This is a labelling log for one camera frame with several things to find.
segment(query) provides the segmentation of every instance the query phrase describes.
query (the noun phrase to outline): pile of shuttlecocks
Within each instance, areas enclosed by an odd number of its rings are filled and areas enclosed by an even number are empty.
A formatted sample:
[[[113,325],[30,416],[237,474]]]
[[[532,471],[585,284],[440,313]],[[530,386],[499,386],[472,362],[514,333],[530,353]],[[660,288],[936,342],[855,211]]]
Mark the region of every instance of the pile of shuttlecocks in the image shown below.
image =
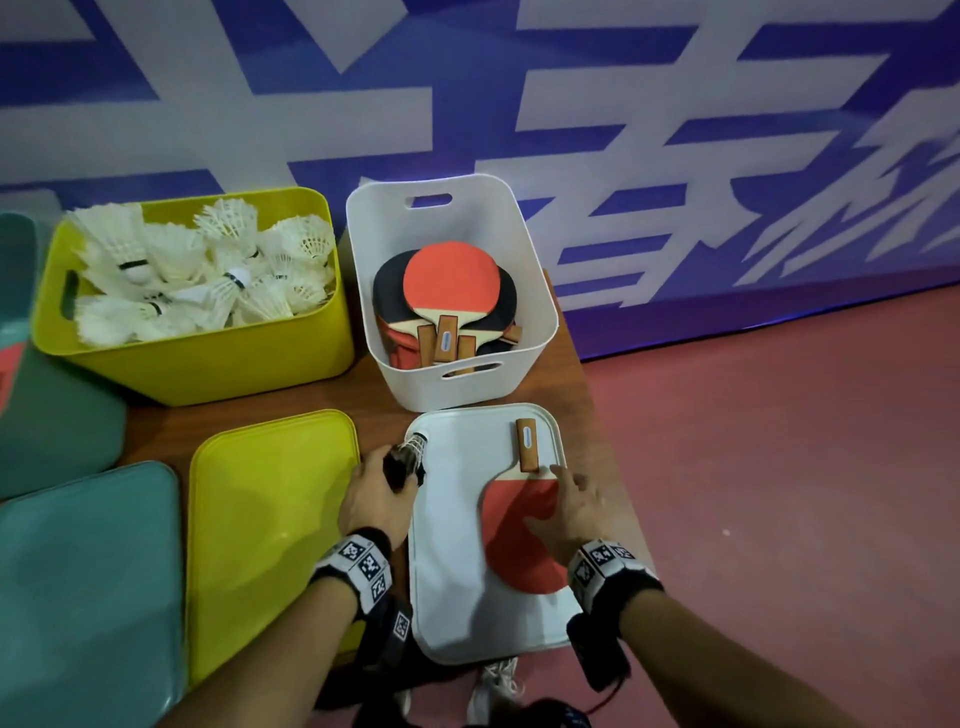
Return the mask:
[[[145,223],[140,205],[67,212],[86,241],[75,320],[90,347],[115,347],[297,316],[332,293],[333,228],[317,215],[257,228],[256,207],[221,199],[194,228]]]

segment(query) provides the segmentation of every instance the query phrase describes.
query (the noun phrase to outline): forearm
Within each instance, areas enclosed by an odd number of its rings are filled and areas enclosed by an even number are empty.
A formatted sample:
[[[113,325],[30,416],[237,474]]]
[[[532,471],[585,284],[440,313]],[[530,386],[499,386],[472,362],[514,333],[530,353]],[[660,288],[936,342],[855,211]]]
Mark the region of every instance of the forearm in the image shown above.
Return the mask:
[[[321,579],[158,725],[301,728],[356,610],[347,584]]]
[[[683,728],[858,725],[663,592],[635,596],[621,615],[620,632]]]

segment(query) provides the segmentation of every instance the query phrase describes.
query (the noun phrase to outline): wooden table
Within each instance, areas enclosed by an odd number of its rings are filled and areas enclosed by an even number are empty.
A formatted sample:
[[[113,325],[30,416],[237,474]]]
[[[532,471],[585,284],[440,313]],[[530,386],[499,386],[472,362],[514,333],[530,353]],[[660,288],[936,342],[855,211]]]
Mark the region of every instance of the wooden table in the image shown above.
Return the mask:
[[[355,294],[351,297],[351,311],[359,311]],[[612,448],[596,421],[584,371],[562,314],[560,321],[557,335],[516,391],[501,400],[482,403],[528,401],[548,410],[560,425],[567,465],[586,473],[603,489],[613,512],[623,520],[620,532],[624,534],[621,538],[625,546],[632,548],[637,555],[649,556],[643,534],[633,517],[633,505],[620,482]],[[180,478],[180,502],[185,513],[190,459],[204,440],[224,430],[333,408],[346,412],[353,419],[362,451],[400,442],[407,426],[417,415],[396,403],[376,362],[366,351],[363,332],[357,321],[353,322],[353,336],[357,360],[344,374],[333,379],[191,407],[170,408],[152,402],[132,405],[120,464],[160,460],[171,466]],[[397,570],[402,571],[397,581],[403,587],[407,586],[405,550],[395,553],[392,559]],[[422,669],[415,684],[439,676],[439,672]],[[340,685],[333,692],[339,693],[341,699],[329,705],[351,702],[345,697],[347,685]]]

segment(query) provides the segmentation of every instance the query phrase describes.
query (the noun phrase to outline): yellow bin lid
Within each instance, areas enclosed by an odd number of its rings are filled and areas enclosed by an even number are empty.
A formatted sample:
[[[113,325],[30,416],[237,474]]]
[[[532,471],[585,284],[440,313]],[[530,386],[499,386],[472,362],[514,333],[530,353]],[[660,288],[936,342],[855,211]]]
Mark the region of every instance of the yellow bin lid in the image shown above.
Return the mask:
[[[258,635],[340,539],[359,462],[353,421],[326,409],[221,432],[190,465],[186,635],[196,685]],[[355,652],[363,624],[340,653]]]

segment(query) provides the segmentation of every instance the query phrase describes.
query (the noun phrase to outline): red floor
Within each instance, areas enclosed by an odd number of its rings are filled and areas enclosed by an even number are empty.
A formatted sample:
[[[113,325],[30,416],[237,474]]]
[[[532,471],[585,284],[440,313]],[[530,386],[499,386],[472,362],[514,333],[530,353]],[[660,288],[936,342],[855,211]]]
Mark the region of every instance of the red floor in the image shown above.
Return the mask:
[[[960,287],[586,365],[667,589],[871,726],[957,724],[958,321]],[[569,650],[520,678],[596,701]],[[462,725],[469,690],[411,719]],[[594,725],[673,722],[637,674]]]

